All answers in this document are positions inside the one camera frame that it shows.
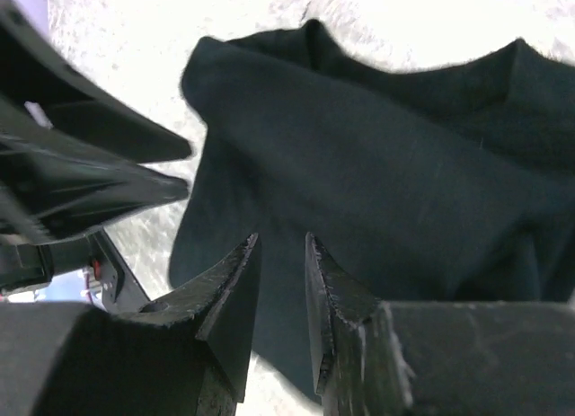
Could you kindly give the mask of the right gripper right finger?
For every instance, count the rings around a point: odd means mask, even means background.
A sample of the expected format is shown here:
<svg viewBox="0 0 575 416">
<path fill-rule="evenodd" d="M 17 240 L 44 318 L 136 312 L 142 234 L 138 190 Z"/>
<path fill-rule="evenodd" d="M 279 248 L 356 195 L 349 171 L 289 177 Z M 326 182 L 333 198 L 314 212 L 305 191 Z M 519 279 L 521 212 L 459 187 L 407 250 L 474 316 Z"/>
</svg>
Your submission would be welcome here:
<svg viewBox="0 0 575 416">
<path fill-rule="evenodd" d="M 305 238 L 305 294 L 314 390 L 326 415 L 407 415 L 412 370 L 389 304 Z"/>
</svg>

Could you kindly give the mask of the black t-shirt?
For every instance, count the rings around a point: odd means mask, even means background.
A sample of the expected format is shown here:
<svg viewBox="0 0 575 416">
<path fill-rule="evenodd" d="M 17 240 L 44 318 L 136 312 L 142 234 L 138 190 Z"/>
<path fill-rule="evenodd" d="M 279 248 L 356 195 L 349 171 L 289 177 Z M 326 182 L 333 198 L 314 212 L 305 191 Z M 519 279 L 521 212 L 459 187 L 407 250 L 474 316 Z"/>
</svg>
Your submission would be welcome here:
<svg viewBox="0 0 575 416">
<path fill-rule="evenodd" d="M 253 350 L 314 398 L 305 237 L 387 300 L 565 303 L 574 289 L 574 68 L 523 40 L 397 74 L 317 20 L 199 40 L 186 102 L 208 131 L 174 287 L 262 245 Z"/>
</svg>

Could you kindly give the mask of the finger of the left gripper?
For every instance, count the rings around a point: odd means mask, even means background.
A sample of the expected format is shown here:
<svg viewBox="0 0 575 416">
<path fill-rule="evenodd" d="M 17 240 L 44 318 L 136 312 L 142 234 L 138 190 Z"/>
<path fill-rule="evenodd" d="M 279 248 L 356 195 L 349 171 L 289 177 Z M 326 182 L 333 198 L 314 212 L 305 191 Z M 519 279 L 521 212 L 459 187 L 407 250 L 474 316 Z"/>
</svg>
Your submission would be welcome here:
<svg viewBox="0 0 575 416">
<path fill-rule="evenodd" d="M 130 109 L 84 77 L 1 0 L 1 92 L 16 106 L 36 102 L 53 128 L 136 163 L 192 155 L 185 138 Z"/>
<path fill-rule="evenodd" d="M 184 199 L 188 183 L 56 132 L 1 135 L 1 241 L 50 244 Z"/>
</svg>

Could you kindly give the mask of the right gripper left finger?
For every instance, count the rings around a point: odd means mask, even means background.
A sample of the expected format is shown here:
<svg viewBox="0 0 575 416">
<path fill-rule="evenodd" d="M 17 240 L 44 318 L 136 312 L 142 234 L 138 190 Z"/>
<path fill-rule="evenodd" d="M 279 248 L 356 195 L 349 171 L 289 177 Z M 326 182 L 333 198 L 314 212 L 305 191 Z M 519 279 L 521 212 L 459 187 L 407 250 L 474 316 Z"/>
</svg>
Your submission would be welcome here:
<svg viewBox="0 0 575 416">
<path fill-rule="evenodd" d="M 119 314 L 114 405 L 237 405 L 244 398 L 261 275 L 248 236 L 173 292 Z"/>
</svg>

